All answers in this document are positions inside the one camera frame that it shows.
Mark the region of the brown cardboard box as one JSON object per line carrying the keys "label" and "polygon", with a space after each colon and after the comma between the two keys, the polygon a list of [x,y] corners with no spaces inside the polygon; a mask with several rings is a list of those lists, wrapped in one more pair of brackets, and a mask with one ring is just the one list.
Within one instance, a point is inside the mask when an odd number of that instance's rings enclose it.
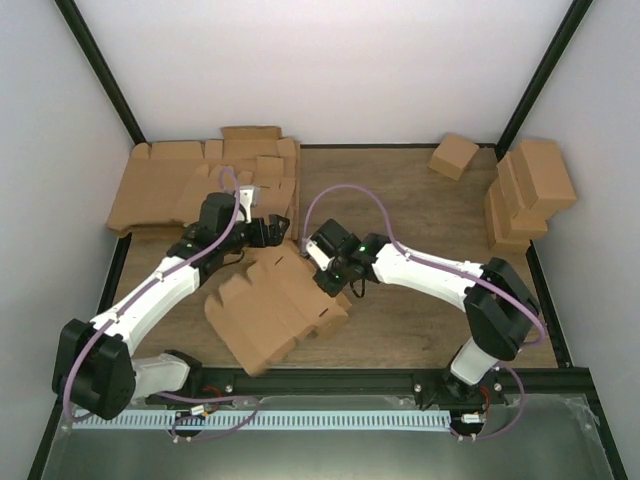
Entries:
{"label": "brown cardboard box", "polygon": [[308,338],[327,338],[349,320],[351,302],[314,282],[315,270],[290,240],[258,249],[244,273],[210,294],[207,321],[252,377],[280,363]]}

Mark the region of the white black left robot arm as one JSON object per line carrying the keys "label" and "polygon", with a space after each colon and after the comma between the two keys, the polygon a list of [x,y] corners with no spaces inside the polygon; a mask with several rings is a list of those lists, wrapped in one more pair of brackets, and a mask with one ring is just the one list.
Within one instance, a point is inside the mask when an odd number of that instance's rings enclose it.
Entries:
{"label": "white black left robot arm", "polygon": [[290,221],[278,214],[256,216],[259,190],[214,192],[203,201],[198,219],[188,225],[160,264],[121,301],[83,322],[69,321],[60,333],[52,387],[67,418],[72,408],[110,420],[134,400],[170,392],[181,403],[204,392],[199,364],[178,353],[142,360],[133,355],[146,335],[178,303],[221,269],[226,256],[245,248],[283,243]]}

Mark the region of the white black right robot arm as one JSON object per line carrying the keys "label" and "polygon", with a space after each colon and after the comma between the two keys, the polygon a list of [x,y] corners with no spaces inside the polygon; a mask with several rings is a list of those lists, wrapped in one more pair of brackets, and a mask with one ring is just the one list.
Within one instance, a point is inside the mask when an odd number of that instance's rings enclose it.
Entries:
{"label": "white black right robot arm", "polygon": [[415,251],[389,237],[364,239],[327,220],[303,242],[316,266],[317,286],[331,297],[356,283],[395,285],[440,299],[462,311],[471,332],[449,362],[436,395],[465,403],[499,362],[511,361],[538,320],[540,305],[512,266],[451,261]]}

